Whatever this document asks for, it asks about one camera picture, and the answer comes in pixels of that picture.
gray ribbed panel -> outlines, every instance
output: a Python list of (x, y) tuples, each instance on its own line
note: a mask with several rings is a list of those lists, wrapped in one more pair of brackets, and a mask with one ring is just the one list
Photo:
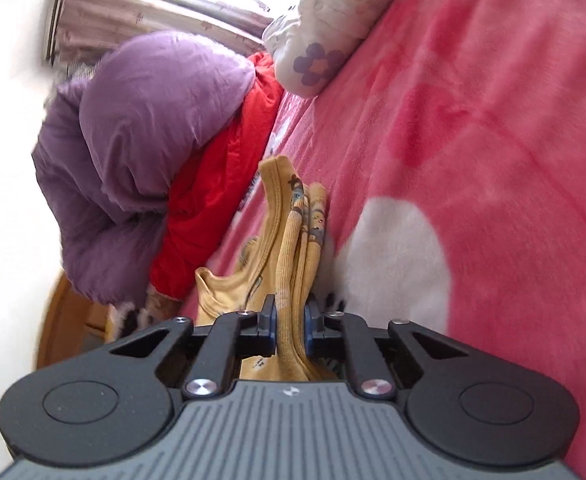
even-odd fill
[[(295, 396), (285, 391), (298, 389)], [(388, 404), (344, 383), (239, 382), (192, 402), (157, 444), (119, 463), (59, 470), (20, 461), (2, 480), (576, 480), (560, 463), (487, 473), (433, 453)]]

wooden furniture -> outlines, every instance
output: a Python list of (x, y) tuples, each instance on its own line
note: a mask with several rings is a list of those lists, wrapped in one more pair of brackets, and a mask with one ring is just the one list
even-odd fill
[(42, 326), (36, 368), (103, 344), (107, 315), (107, 307), (74, 292), (62, 272)]

white patch on blanket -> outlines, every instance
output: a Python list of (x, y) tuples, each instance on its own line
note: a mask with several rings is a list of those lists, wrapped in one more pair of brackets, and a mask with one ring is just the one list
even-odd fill
[(343, 301), (346, 312), (373, 327), (404, 317), (446, 333), (451, 275), (436, 232), (417, 206), (368, 200), (336, 258), (334, 251), (327, 237), (313, 286), (321, 306), (334, 310)]

triangular cutout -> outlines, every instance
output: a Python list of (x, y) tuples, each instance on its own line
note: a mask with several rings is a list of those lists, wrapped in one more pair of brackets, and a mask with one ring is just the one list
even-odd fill
[(168, 333), (168, 330), (155, 330), (154, 332), (138, 336), (133, 341), (114, 348), (110, 353), (144, 359), (151, 355), (151, 352), (157, 348), (162, 342), (162, 339), (164, 339)]
[(453, 348), (421, 332), (413, 332), (413, 337), (433, 359), (452, 359), (453, 357), (467, 357), (468, 355), (457, 348)]

curtain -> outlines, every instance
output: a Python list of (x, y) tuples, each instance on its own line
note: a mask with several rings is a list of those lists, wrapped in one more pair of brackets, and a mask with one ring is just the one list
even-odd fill
[(94, 63), (133, 36), (175, 29), (201, 34), (249, 56), (263, 50), (272, 17), (254, 8), (209, 0), (60, 0), (50, 49), (63, 63)]

